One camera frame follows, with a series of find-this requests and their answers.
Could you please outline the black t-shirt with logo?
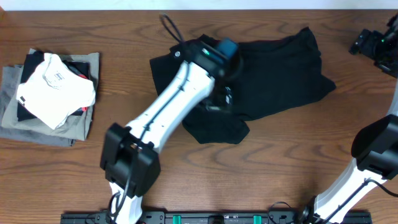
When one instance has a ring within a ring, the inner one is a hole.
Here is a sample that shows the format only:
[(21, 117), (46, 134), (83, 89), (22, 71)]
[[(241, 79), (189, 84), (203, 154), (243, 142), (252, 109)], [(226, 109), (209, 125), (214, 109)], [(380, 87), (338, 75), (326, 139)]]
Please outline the black t-shirt with logo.
[(280, 40), (239, 43), (242, 72), (228, 84), (229, 113), (196, 107), (182, 121), (200, 143), (239, 144), (250, 132), (247, 121), (320, 101), (336, 85), (322, 75), (321, 53), (308, 28)]

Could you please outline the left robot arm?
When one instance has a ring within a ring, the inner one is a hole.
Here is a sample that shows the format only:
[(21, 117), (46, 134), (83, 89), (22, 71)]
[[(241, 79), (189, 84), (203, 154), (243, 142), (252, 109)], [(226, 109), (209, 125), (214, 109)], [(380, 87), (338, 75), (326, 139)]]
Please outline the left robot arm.
[(233, 97), (226, 82), (243, 66), (238, 44), (223, 39), (214, 47), (202, 41), (184, 45), (185, 59), (156, 100), (134, 120), (114, 123), (104, 138), (100, 167), (113, 195), (108, 223), (136, 223), (141, 200), (160, 174), (159, 155), (175, 128), (195, 107), (228, 113)]

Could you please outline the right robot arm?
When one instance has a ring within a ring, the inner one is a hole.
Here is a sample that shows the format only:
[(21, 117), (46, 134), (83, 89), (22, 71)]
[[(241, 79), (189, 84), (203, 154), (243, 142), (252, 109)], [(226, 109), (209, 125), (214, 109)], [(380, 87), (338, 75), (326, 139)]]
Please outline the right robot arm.
[[(390, 18), (387, 27), (383, 34), (363, 30), (349, 51), (367, 56), (382, 72), (396, 78), (396, 16)], [(396, 96), (385, 117), (359, 131), (352, 143), (351, 155), (346, 169), (326, 191), (312, 198), (296, 223), (371, 223), (369, 212), (354, 212), (352, 208), (375, 187), (397, 196), (383, 186), (397, 175)]]

